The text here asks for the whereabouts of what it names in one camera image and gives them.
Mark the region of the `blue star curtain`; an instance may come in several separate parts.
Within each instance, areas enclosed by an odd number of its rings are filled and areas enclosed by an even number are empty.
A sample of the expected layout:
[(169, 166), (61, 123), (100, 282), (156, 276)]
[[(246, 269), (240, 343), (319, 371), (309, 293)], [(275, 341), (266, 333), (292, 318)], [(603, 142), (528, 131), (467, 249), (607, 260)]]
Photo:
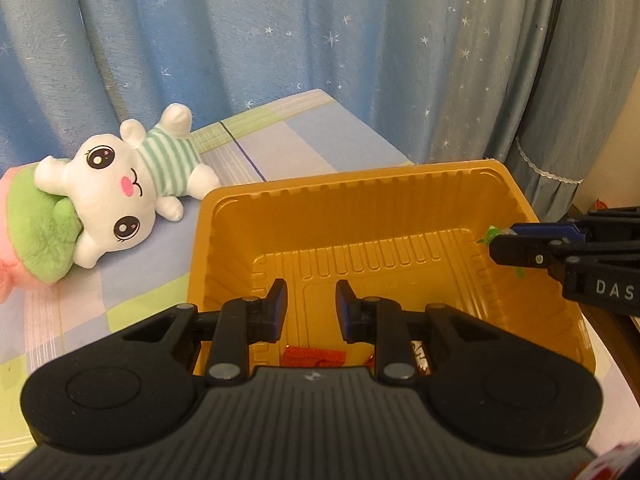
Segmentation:
[(172, 103), (195, 125), (320, 89), (413, 162), (509, 153), (556, 0), (1, 0), (1, 163)]

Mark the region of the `red crinkled candy wrapper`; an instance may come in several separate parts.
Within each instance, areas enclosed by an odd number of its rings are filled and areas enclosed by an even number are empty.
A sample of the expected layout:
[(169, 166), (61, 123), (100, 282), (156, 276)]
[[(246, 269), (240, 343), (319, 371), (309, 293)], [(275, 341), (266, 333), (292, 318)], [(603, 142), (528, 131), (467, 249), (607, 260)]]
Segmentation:
[(287, 346), (280, 357), (283, 367), (342, 367), (345, 362), (345, 351), (292, 346)]

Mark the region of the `grey lace-trimmed curtain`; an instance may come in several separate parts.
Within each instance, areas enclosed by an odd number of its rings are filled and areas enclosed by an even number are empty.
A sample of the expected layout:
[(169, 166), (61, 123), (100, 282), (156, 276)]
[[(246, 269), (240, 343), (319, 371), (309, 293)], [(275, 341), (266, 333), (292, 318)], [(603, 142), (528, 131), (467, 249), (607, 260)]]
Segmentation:
[(559, 0), (506, 166), (541, 221), (563, 217), (639, 68), (639, 0)]

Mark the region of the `white bunny carrot plush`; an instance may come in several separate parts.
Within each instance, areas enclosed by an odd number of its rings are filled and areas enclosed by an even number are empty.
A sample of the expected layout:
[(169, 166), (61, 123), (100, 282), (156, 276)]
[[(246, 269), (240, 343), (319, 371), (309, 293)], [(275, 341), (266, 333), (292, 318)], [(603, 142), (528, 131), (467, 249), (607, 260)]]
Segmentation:
[(158, 217), (178, 222), (184, 196), (202, 200), (221, 182), (202, 161), (180, 103), (144, 128), (90, 136), (70, 159), (48, 156), (1, 178), (1, 296), (46, 288), (73, 266), (93, 268), (108, 252), (146, 240)]

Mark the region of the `orange plastic tray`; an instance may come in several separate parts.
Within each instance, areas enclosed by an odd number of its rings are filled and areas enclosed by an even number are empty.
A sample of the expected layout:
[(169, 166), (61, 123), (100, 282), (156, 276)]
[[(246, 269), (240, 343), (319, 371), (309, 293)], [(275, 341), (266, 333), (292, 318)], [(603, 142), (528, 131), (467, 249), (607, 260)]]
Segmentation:
[(500, 162), (447, 162), (361, 170), (218, 188), (202, 201), (188, 299), (217, 311), (242, 296), (288, 285), (276, 344), (254, 344), (250, 364), (276, 366), (290, 347), (373, 354), (346, 344), (335, 286), (406, 310), (449, 304), (544, 348), (596, 366), (577, 304), (543, 270), (499, 266), (484, 242), (490, 228), (536, 218)]

